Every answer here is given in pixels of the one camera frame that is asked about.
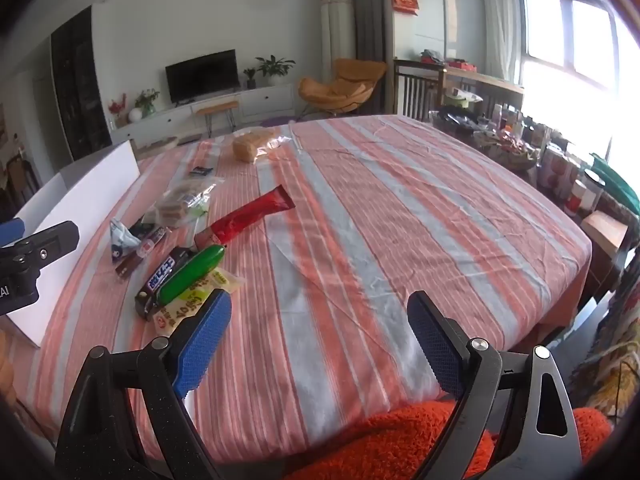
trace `pink and gray striped fabric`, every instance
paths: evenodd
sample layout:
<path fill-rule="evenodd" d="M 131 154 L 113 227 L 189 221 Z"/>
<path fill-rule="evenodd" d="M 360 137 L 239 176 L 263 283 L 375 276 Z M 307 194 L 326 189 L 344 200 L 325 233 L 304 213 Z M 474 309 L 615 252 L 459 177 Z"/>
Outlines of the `pink and gray striped fabric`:
<path fill-rule="evenodd" d="M 228 246 L 246 278 L 212 364 L 186 405 L 220 462 L 284 456 L 358 420 L 440 389 L 406 321 L 424 289 L 470 336 L 507 349 L 541 320 L 570 322 L 591 257 L 588 238 L 507 170 L 427 125 L 397 116 L 283 126 L 293 142 L 252 166 L 231 138 L 144 160 L 111 216 L 133 223 L 193 166 L 226 179 L 208 221 L 283 184 L 296 203 Z M 55 430 L 95 345 L 137 349 L 154 337 L 134 295 L 175 245 L 171 234 L 128 282 L 110 257 L 108 219 L 66 284 L 40 350 L 12 338 L 18 396 Z M 145 447 L 157 454 L 142 397 Z"/>

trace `orange armchair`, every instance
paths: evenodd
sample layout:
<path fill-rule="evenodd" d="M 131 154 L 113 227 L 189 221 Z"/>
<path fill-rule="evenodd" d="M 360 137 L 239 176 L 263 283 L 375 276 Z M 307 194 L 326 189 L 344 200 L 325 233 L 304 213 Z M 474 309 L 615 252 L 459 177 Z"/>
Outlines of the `orange armchair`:
<path fill-rule="evenodd" d="M 300 81 L 298 94 L 307 102 L 307 107 L 310 105 L 333 115 L 359 108 L 385 75 L 386 63 L 336 59 L 334 70 L 335 79 L 329 85 L 308 77 Z"/>

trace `food packets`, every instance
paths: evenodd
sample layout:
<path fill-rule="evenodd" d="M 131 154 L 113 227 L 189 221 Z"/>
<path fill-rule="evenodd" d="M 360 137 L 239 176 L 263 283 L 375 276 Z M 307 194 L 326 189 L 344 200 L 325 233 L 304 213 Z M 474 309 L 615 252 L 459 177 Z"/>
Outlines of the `food packets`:
<path fill-rule="evenodd" d="M 153 322 L 156 332 L 158 335 L 169 337 L 185 317 L 195 316 L 213 290 L 222 288 L 232 294 L 244 285 L 244 282 L 244 278 L 234 276 L 220 267 L 210 270 L 180 296 L 154 314 Z"/>

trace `plastic bag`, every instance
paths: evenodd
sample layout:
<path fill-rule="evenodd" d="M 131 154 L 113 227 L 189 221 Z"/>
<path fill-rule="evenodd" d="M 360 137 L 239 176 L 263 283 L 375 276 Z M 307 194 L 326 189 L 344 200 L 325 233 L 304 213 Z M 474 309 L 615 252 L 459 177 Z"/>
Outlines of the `plastic bag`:
<path fill-rule="evenodd" d="M 242 162 L 255 164 L 259 156 L 267 155 L 290 140 L 289 137 L 278 136 L 274 130 L 253 128 L 234 139 L 234 156 Z"/>
<path fill-rule="evenodd" d="M 190 173 L 169 188 L 145 214 L 145 222 L 164 227 L 182 227 L 209 211 L 210 194 L 224 179 Z"/>
<path fill-rule="evenodd" d="M 142 223 L 142 218 L 132 225 L 131 229 L 112 218 L 110 221 L 111 231 L 111 261 L 116 263 L 123 256 L 135 251 L 140 245 L 140 241 L 145 238 L 153 229 L 154 224 Z"/>
<path fill-rule="evenodd" d="M 180 296 L 154 314 L 158 335 L 169 337 L 185 317 L 195 316 L 204 301 L 216 288 L 233 294 L 246 280 L 234 276 L 220 267 L 210 270 Z"/>

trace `dark snack wrapper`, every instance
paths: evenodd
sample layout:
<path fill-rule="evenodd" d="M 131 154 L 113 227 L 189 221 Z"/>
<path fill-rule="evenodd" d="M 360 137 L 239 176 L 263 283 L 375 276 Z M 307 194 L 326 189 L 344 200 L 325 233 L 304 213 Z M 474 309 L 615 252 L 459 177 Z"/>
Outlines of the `dark snack wrapper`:
<path fill-rule="evenodd" d="M 128 278 L 142 260 L 154 250 L 158 242 L 164 238 L 166 232 L 167 229 L 164 227 L 157 227 L 154 231 L 151 231 L 149 235 L 142 240 L 140 247 L 138 247 L 135 252 L 125 256 L 121 264 L 116 267 L 117 275 L 121 278 Z"/>
<path fill-rule="evenodd" d="M 207 176 L 212 171 L 213 171 L 213 168 L 203 168 L 202 166 L 196 166 L 189 172 L 189 174 Z"/>
<path fill-rule="evenodd" d="M 213 244 L 224 245 L 265 216 L 288 211 L 295 206 L 287 191 L 280 185 L 213 222 L 196 234 L 194 241 L 199 251 Z"/>
<path fill-rule="evenodd" d="M 166 260 L 146 280 L 145 285 L 136 294 L 136 311 L 146 321 L 151 320 L 160 306 L 156 302 L 156 292 L 174 272 L 181 269 L 194 255 L 193 251 L 184 247 L 175 247 Z"/>

